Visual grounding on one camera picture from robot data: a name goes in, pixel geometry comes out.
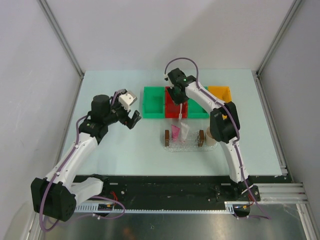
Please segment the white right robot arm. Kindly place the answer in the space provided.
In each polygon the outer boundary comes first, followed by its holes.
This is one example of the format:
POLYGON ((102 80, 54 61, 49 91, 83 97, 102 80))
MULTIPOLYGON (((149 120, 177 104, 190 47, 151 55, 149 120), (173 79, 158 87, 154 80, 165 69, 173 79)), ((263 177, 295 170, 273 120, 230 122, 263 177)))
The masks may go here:
POLYGON ((236 105, 232 101, 218 99, 196 77, 186 76, 179 68, 165 73, 164 79, 169 82, 167 91, 175 104, 192 99, 209 114, 210 134, 220 143, 228 165, 231 196, 242 201, 252 195, 252 178, 245 168, 240 150, 240 121, 236 105))

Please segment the beige cup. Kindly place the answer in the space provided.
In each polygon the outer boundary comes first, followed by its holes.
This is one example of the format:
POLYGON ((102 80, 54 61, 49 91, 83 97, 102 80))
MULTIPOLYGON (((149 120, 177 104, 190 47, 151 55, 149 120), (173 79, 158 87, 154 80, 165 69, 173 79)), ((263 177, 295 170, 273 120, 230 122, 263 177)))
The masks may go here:
POLYGON ((210 127, 207 127, 207 129, 205 131, 205 144, 208 147, 213 147, 216 143, 217 143, 217 141, 211 135, 210 127))

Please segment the pink toothpaste tube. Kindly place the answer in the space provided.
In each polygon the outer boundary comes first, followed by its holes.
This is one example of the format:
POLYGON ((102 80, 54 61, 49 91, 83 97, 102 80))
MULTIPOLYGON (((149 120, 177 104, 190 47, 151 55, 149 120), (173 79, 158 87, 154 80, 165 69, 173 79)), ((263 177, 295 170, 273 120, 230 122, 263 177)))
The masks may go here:
POLYGON ((171 125, 171 137, 174 141, 179 138, 181 128, 176 125, 171 125))

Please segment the white toothpaste tube red cap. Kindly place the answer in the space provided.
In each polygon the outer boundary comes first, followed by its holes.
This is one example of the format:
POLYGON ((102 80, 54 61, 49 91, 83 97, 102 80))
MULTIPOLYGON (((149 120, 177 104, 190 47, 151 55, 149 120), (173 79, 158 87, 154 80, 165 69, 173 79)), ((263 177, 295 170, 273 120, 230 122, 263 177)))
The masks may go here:
POLYGON ((188 134, 189 134, 189 130, 190 130, 190 126, 186 123, 181 122, 180 123, 180 140, 182 142, 185 142, 187 140, 188 134))

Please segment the white toothbrush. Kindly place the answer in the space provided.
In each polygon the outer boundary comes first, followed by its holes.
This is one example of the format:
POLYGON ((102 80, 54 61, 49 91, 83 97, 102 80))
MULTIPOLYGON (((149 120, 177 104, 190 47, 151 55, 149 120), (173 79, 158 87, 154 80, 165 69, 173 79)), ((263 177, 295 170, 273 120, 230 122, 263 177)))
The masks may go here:
POLYGON ((183 114, 182 114, 182 108, 183 108, 183 104, 179 104, 179 114, 178 114, 178 119, 181 120, 182 117, 183 117, 183 114))

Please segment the clear glass tray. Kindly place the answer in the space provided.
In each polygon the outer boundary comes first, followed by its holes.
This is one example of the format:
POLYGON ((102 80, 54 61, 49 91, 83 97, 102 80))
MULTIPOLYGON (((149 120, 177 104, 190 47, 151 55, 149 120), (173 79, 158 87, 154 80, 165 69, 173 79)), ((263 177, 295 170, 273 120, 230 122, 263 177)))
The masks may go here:
POLYGON ((207 145, 204 130, 191 131, 188 133, 185 140, 173 139, 171 131, 166 129, 161 137, 163 148, 172 153, 178 152, 208 152, 213 151, 218 146, 215 142, 214 145, 207 145))

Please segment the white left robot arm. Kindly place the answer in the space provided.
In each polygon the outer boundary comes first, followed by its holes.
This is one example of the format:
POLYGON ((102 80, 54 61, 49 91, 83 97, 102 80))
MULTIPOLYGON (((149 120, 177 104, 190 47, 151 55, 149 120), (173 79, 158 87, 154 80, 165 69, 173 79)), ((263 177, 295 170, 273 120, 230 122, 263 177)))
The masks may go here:
POLYGON ((66 222, 77 206, 96 196, 105 200, 110 196, 108 178, 92 174, 80 183, 74 183, 77 171, 98 147, 108 133, 109 126, 117 122, 132 129, 141 119, 136 110, 129 116, 137 97, 128 90, 115 92, 112 97, 96 95, 91 109, 76 122, 76 137, 65 156, 44 177, 36 177, 31 183, 34 211, 41 217, 47 216, 66 222))

